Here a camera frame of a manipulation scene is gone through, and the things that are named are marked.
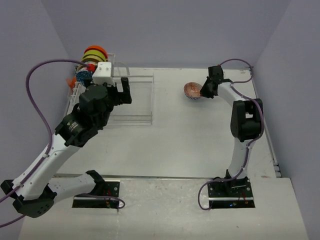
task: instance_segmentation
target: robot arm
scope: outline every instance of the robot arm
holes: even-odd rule
[[[201,96],[212,99],[214,96],[219,96],[232,107],[230,129],[234,136],[234,147],[226,177],[233,178],[243,167],[246,158],[250,157],[253,144],[250,145],[248,153],[247,145],[261,133],[261,119],[256,105],[252,101],[239,96],[231,88],[232,81],[230,79],[224,79],[224,72],[220,65],[209,67],[208,71],[209,76],[200,91]],[[260,99],[255,100],[262,109],[262,101]],[[237,179],[247,177],[247,166],[248,163]]]
[[[79,194],[96,194],[104,184],[103,178],[94,170],[75,178],[52,178],[73,154],[107,125],[114,106],[131,104],[128,78],[121,78],[123,92],[118,92],[116,84],[101,84],[90,84],[79,96],[79,103],[56,127],[48,154],[45,155],[46,149],[43,150],[24,173],[1,184],[6,194],[19,187],[11,195],[18,213],[31,218],[40,217],[55,203]],[[21,184],[42,157],[44,161]]]
[[[232,160],[226,170],[225,177],[216,177],[203,184],[198,192],[198,204],[203,210],[252,208],[255,204],[247,166],[253,142],[263,131],[259,113],[259,110],[261,109],[262,112],[263,109],[262,101],[238,95],[232,89],[232,81],[224,79],[220,65],[209,67],[208,70],[209,76],[200,90],[200,94],[205,98],[212,99],[215,96],[220,96],[232,107],[230,130],[234,137],[234,147]],[[204,208],[200,204],[200,193],[205,186],[208,187],[208,208]]]

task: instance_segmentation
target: white floor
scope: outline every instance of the white floor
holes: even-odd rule
[[[45,215],[24,220],[20,240],[308,240],[287,178],[252,177],[256,208],[198,207],[204,179],[123,180],[126,207],[71,208],[66,199]],[[201,196],[208,206],[207,190]]]
[[[183,87],[203,84],[207,69],[131,68],[131,75],[154,74],[153,124],[144,127],[106,127],[72,156],[58,174],[194,177],[224,176],[232,159],[232,108],[220,97],[190,100]],[[225,78],[245,81],[247,70],[225,70]],[[237,88],[255,97],[251,82]],[[266,135],[254,146],[250,176],[275,177]]]

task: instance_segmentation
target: black mounting plate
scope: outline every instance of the black mounting plate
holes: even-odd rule
[[[247,177],[208,184],[208,197],[212,209],[255,208],[251,183]]]
[[[97,196],[119,197],[120,181],[105,181],[104,188]],[[119,201],[112,199],[91,198],[83,196],[75,196],[73,199],[73,208],[89,208],[89,209],[118,209]]]

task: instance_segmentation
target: purple cable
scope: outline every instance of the purple cable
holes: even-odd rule
[[[96,198],[96,199],[113,199],[121,202],[123,206],[119,206],[118,209],[123,209],[126,206],[125,201],[123,201],[121,198],[116,197],[116,196],[96,196],[96,195],[90,195],[90,194],[80,194],[80,197],[88,197],[88,198]]]
[[[42,119],[45,127],[46,127],[46,130],[48,132],[48,140],[49,140],[49,143],[48,143],[48,146],[46,148],[46,151],[45,151],[45,154],[47,155],[51,149],[51,146],[52,146],[52,132],[51,132],[51,129],[50,129],[50,126],[47,122],[47,120],[45,119],[44,115],[42,114],[42,112],[40,111],[40,109],[38,108],[34,98],[32,97],[32,94],[30,92],[30,86],[29,86],[29,83],[30,83],[30,77],[31,77],[31,74],[39,67],[45,65],[45,64],[50,64],[50,63],[59,63],[59,62],[67,62],[67,63],[74,63],[74,64],[80,64],[80,65],[84,65],[84,66],[87,66],[87,64],[83,63],[82,61],[78,61],[78,60],[69,60],[69,59],[53,59],[53,60],[48,60],[48,61],[44,61],[44,62],[41,62],[37,65],[35,65],[27,74],[26,76],[26,79],[25,79],[25,88],[26,88],[26,93],[30,99],[30,102],[32,103],[34,109],[36,110],[36,112],[39,114],[40,118]],[[40,160],[37,162],[37,164],[33,167],[33,169],[22,179],[22,181],[20,182],[20,185],[23,185],[28,178],[30,178],[30,176],[38,169],[38,167],[43,163],[43,161],[45,160],[46,158],[45,157],[41,157]],[[18,189],[20,188],[20,186],[16,186],[12,191],[10,191],[8,194],[6,194],[4,197],[2,197],[0,199],[0,203],[2,203],[4,200],[6,200],[7,198],[9,198],[12,194],[14,194]],[[7,222],[5,224],[2,224],[0,225],[0,228],[3,228],[3,227],[6,227],[10,224],[13,224],[17,221],[19,221],[20,219],[24,218],[25,215],[21,215],[20,217],[10,221],[10,222]]]
[[[231,87],[231,89],[232,89],[236,94],[238,94],[240,97],[242,97],[242,98],[244,98],[244,99],[247,99],[247,100],[250,100],[250,101],[252,101],[252,102],[255,104],[255,106],[256,106],[257,109],[258,109],[258,112],[259,112],[259,115],[260,115],[260,119],[261,119],[261,133],[259,134],[258,137],[256,137],[255,139],[251,140],[251,141],[247,144],[247,148],[246,148],[246,151],[245,151],[245,157],[244,157],[244,162],[243,162],[242,168],[240,169],[240,171],[239,171],[235,176],[233,176],[232,178],[219,178],[219,179],[218,179],[218,178],[215,178],[215,179],[213,179],[213,180],[207,181],[206,183],[204,183],[204,184],[200,187],[199,192],[198,192],[198,205],[199,205],[199,207],[200,207],[202,210],[210,210],[210,209],[211,209],[211,206],[209,206],[209,207],[206,208],[206,207],[203,207],[203,206],[201,205],[201,203],[200,203],[200,194],[201,194],[201,192],[202,192],[202,189],[204,189],[204,187],[207,186],[208,184],[212,184],[212,183],[216,183],[216,182],[230,182],[230,181],[233,181],[233,180],[237,179],[237,177],[240,176],[240,174],[243,172],[244,168],[246,167],[246,165],[247,165],[247,163],[248,163],[249,147],[250,147],[250,145],[251,145],[252,143],[254,143],[255,141],[257,141],[259,138],[261,138],[262,135],[264,134],[264,131],[265,131],[264,115],[263,115],[262,109],[261,109],[261,107],[259,106],[259,104],[257,103],[257,101],[254,100],[254,99],[252,99],[252,98],[250,98],[250,97],[248,97],[248,96],[243,95],[241,92],[239,92],[238,90],[236,90],[235,87],[234,87],[234,84],[245,84],[245,83],[250,82],[250,81],[253,79],[253,67],[252,67],[252,66],[250,65],[250,63],[248,63],[247,61],[242,60],[242,59],[239,59],[239,58],[228,59],[228,60],[222,62],[220,65],[225,64],[225,63],[230,62],[230,61],[241,61],[241,62],[243,62],[243,63],[246,63],[246,64],[249,66],[249,68],[250,68],[250,72],[251,72],[251,73],[250,73],[250,78],[249,78],[248,80],[246,80],[246,81],[235,81],[235,82],[233,82],[233,83],[230,84],[230,87]]]
[[[20,217],[16,218],[15,220],[12,220],[12,221],[9,221],[9,222],[7,222],[5,224],[2,224],[2,225],[0,225],[0,229],[4,228],[6,226],[9,226],[11,224],[14,224],[15,222],[18,222],[19,220],[23,219],[24,217],[25,217],[25,215],[21,215]]]

